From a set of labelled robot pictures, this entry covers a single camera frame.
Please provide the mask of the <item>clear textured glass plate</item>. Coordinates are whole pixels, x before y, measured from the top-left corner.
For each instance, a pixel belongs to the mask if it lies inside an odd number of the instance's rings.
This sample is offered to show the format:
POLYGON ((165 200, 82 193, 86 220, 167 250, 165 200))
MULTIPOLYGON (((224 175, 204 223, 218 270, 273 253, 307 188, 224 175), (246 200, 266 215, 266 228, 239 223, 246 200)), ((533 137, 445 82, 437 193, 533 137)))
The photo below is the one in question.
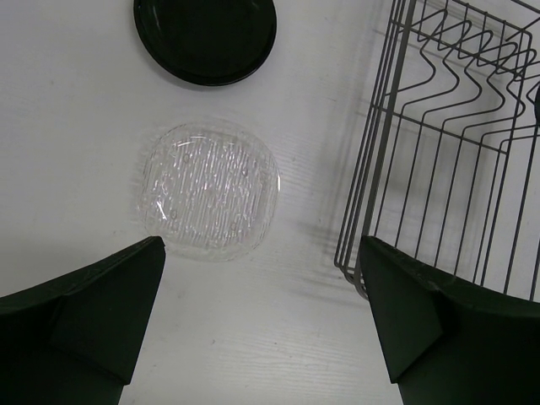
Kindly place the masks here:
POLYGON ((276 159, 255 134, 206 118, 150 134, 133 185, 140 224, 171 253, 227 262, 263 242, 281 181, 276 159))

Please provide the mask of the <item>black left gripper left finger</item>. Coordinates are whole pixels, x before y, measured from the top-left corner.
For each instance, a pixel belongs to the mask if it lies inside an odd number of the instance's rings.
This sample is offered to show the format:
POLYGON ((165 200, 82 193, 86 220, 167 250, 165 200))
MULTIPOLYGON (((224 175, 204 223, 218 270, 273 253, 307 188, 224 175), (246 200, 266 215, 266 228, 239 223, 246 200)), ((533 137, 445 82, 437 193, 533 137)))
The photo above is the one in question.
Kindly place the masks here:
POLYGON ((150 236, 1 298, 3 404, 117 404, 132 381, 165 267, 150 236))

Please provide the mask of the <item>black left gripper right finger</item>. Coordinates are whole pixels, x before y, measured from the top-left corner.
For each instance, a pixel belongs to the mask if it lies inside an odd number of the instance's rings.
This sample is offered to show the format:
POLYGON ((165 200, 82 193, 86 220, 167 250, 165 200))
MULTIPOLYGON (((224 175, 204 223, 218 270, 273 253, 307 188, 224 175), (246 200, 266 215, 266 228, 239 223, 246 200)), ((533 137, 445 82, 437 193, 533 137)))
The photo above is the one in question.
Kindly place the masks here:
POLYGON ((374 236, 359 268, 405 404, 537 404, 539 305, 428 266, 374 236))

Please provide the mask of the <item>black round plate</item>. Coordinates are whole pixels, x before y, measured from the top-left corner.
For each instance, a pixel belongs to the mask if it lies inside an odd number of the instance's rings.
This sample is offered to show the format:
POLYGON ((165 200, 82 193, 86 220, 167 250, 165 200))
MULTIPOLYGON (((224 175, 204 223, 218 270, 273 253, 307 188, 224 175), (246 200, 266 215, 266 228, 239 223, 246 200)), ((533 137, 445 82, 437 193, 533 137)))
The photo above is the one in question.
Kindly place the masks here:
POLYGON ((273 1, 135 1, 133 18, 145 50, 165 71, 207 87, 252 75, 278 31, 273 1))

